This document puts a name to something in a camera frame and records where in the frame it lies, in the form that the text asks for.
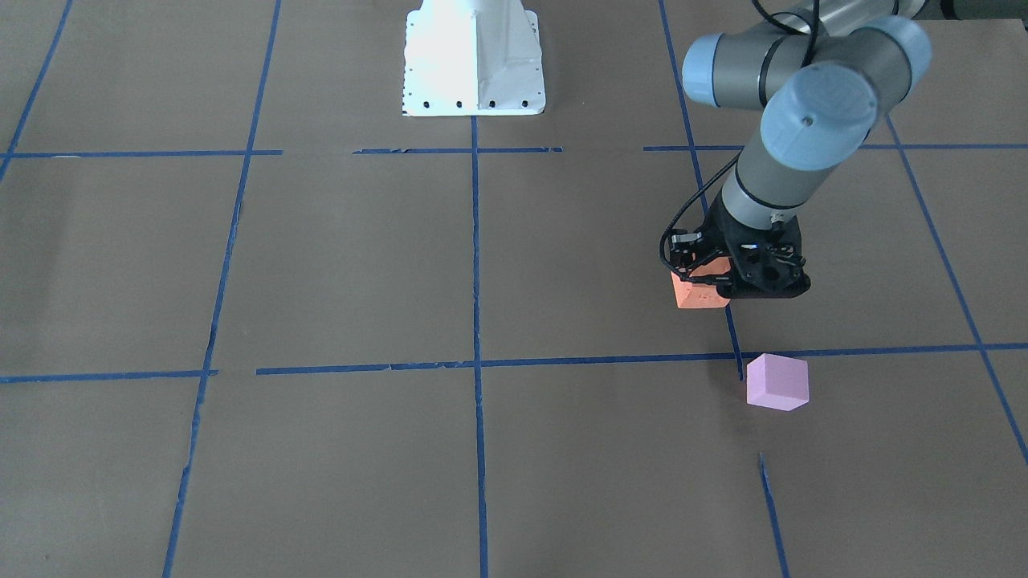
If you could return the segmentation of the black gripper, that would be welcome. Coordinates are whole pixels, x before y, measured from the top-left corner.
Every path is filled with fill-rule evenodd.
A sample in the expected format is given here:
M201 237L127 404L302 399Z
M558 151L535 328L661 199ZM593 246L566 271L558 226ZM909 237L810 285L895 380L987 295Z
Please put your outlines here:
M804 267L799 219L761 230L737 221L724 207L722 195L710 205L702 231L668 230L663 234L663 264L676 278L710 287L722 299L794 299L811 287ZM717 258L731 261L727 273L698 275Z

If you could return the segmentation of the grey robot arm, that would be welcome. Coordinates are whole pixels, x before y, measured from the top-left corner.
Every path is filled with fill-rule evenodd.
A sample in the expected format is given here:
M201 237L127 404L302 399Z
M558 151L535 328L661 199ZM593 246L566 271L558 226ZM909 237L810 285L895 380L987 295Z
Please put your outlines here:
M697 230L659 242L680 299L794 299L810 289L799 212L928 72L921 21L1026 19L1024 1L804 1L739 34L705 35L684 56L686 96L760 111L749 143L710 184Z

